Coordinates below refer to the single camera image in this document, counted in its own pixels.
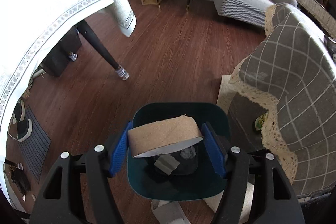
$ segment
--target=reddish brown floor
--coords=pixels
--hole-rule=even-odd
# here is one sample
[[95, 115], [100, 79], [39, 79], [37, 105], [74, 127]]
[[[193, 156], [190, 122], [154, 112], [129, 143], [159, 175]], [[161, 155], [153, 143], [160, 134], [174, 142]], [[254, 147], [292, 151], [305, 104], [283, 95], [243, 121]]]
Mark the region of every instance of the reddish brown floor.
[[[120, 132], [141, 106], [151, 102], [216, 103], [221, 75], [233, 68], [264, 40], [262, 29], [218, 17], [214, 4], [193, 0], [163, 0], [161, 9], [129, 0], [137, 18], [130, 38], [125, 37], [110, 16], [97, 13], [87, 21], [114, 58], [130, 74], [121, 81], [112, 67], [81, 37], [79, 58], [61, 77], [45, 75], [34, 81], [30, 105], [51, 138], [40, 183], [23, 161], [18, 145], [9, 139], [7, 158], [23, 163], [38, 195], [49, 168], [63, 151], [73, 155], [102, 144], [108, 134]], [[135, 194], [125, 167], [110, 180], [115, 201], [125, 223], [158, 223], [150, 200]], [[21, 200], [17, 187], [13, 186]], [[88, 221], [94, 222], [83, 176], [83, 200]], [[21, 202], [31, 212], [30, 194]], [[211, 222], [213, 213], [204, 201], [182, 202], [193, 224]]]

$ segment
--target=black shoe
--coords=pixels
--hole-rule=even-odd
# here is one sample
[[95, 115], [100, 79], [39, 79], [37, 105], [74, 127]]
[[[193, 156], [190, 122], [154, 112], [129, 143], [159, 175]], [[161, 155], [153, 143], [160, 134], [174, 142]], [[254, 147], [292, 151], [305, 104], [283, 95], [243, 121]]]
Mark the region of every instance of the black shoe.
[[23, 104], [23, 100], [20, 100], [14, 108], [13, 124], [23, 121], [25, 114], [25, 105]]
[[33, 123], [30, 119], [17, 123], [17, 140], [23, 142], [27, 139], [33, 130]]

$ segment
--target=dark green trash can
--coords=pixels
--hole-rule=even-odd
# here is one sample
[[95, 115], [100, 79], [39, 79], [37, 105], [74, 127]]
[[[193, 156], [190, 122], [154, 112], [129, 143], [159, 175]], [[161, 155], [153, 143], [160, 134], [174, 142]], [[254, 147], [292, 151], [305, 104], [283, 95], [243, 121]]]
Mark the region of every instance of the dark green trash can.
[[[210, 122], [217, 135], [230, 140], [229, 126], [225, 112], [210, 103], [153, 103], [145, 105], [135, 114], [133, 127], [161, 121], [186, 114], [194, 118], [199, 129]], [[189, 201], [219, 194], [224, 190], [226, 180], [217, 175], [211, 165], [203, 141], [198, 145], [198, 168], [187, 176], [165, 176], [154, 172], [145, 159], [132, 158], [128, 151], [128, 181], [133, 190], [144, 198]]]

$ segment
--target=striped doormat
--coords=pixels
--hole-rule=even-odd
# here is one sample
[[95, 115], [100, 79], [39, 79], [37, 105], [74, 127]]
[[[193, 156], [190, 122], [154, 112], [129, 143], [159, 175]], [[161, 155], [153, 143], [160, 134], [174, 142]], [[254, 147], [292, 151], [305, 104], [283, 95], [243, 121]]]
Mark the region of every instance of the striped doormat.
[[29, 170], [33, 173], [37, 182], [39, 182], [51, 140], [36, 120], [29, 106], [26, 106], [25, 118], [31, 119], [33, 123], [33, 131], [26, 140], [19, 142], [19, 147]]

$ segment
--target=lace trim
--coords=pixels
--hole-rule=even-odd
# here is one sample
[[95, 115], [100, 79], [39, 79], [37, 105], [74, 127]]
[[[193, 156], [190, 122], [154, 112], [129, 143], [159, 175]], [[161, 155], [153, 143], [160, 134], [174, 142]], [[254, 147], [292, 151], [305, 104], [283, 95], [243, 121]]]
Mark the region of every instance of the lace trim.
[[273, 4], [272, 6], [266, 9], [266, 13], [265, 13], [265, 34], [266, 36], [269, 36], [274, 31], [272, 19], [275, 14], [275, 8], [276, 8], [276, 5]]
[[240, 68], [245, 60], [246, 58], [236, 66], [229, 83], [237, 89], [241, 96], [247, 97], [250, 101], [268, 110], [268, 117], [261, 129], [262, 145], [278, 156], [286, 176], [290, 183], [293, 183], [298, 160], [296, 154], [288, 149], [278, 127], [277, 104], [279, 100], [270, 93], [258, 90], [256, 87], [250, 86], [240, 79]]

